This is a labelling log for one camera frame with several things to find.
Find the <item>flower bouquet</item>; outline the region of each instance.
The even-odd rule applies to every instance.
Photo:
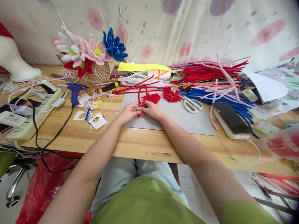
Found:
[[[105,82],[111,75],[116,61],[122,61],[128,54],[124,53],[124,43],[120,43],[117,36],[114,38],[110,28],[108,35],[104,33],[104,40],[97,41],[90,34],[89,43],[82,37],[75,36],[64,26],[61,26],[64,34],[59,33],[61,40],[54,43],[59,52],[57,58],[64,64],[65,69],[60,73],[63,76],[78,74],[88,82]]]

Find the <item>plastic bag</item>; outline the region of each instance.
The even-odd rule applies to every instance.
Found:
[[[299,161],[299,125],[267,136],[262,148],[280,159]]]
[[[69,157],[82,157],[82,153],[59,152],[61,155]],[[45,162],[52,171],[63,170],[75,166],[78,160],[65,159],[60,156],[48,154]],[[49,173],[41,159],[36,161],[38,168],[34,172],[25,196],[23,206],[16,224],[37,224],[49,204],[66,181],[72,170],[59,173]],[[84,224],[91,220],[91,212],[88,211]]]

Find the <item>smartphone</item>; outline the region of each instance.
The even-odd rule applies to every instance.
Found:
[[[213,103],[213,106],[233,133],[248,134],[253,132],[228,103]]]

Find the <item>floor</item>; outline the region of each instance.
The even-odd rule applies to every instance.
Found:
[[[6,207],[6,192],[11,183],[13,182],[14,178],[17,175],[17,172],[12,173],[10,176],[4,175],[0,182],[0,217],[1,223],[5,224],[14,224],[19,216],[19,212],[21,210],[24,196],[26,194],[26,190],[28,188],[29,180],[34,173],[35,169],[30,169],[24,177],[21,179],[20,184],[18,185],[16,192],[19,193],[20,201],[13,206],[12,208]],[[263,192],[259,188],[259,186],[252,180],[252,178],[257,179],[260,183],[262,183],[268,189],[273,191],[278,191],[277,188],[273,187],[270,183],[277,186],[277,183],[268,179],[268,182],[260,178],[257,174],[252,172],[246,171],[238,171],[238,170],[231,170],[232,174],[235,178],[243,185],[243,187],[254,197],[264,199],[267,198],[264,196]],[[218,220],[215,216],[215,213],[212,210],[203,190],[200,187],[199,182],[195,178],[194,173],[190,169],[188,165],[181,165],[178,164],[178,175],[179,181],[181,185],[181,189],[187,197],[189,202],[189,206],[191,210],[199,216],[205,223],[211,224],[218,224]],[[280,198],[274,199],[278,204],[283,205],[283,202]],[[289,200],[288,201],[292,208],[295,208],[295,202]],[[271,213],[280,223],[284,223],[278,212],[270,207],[262,205],[269,213]],[[283,214],[286,217],[286,220],[290,220],[290,216],[287,214]]]

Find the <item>blue glue gun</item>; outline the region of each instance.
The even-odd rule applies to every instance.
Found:
[[[79,105],[78,94],[80,90],[85,90],[88,87],[86,85],[77,84],[77,83],[67,83],[68,89],[72,91],[72,104]]]

